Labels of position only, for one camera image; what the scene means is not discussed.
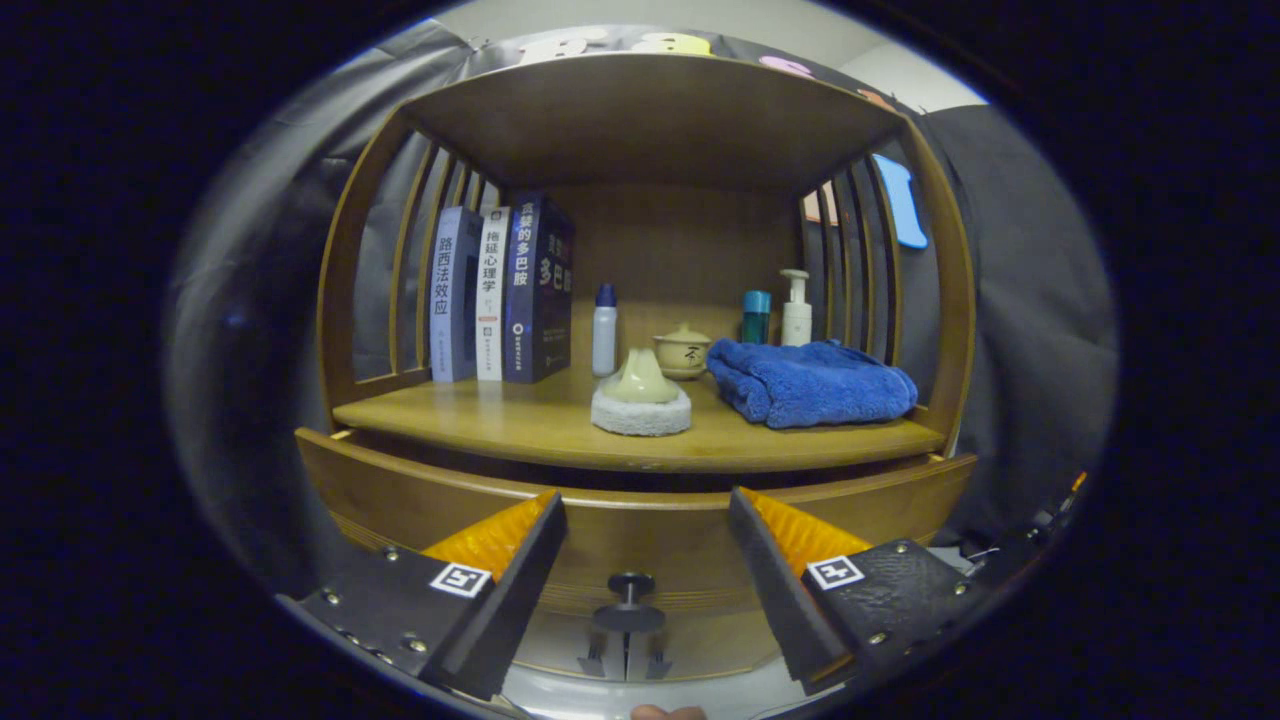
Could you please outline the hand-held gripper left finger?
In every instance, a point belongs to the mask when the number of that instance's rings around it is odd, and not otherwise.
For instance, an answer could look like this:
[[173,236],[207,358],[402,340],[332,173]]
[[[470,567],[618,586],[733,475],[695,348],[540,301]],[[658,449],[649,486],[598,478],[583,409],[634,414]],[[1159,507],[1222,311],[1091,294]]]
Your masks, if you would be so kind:
[[407,676],[488,701],[566,536],[564,502],[549,491],[429,550],[362,553],[305,596],[298,616]]

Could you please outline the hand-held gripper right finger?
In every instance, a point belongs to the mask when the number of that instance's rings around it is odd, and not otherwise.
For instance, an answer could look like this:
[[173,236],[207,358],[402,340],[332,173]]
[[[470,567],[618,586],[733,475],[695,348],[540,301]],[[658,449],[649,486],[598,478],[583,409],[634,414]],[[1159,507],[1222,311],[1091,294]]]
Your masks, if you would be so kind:
[[733,489],[728,515],[788,674],[808,694],[864,692],[916,666],[991,596],[911,539],[872,546],[753,489]]

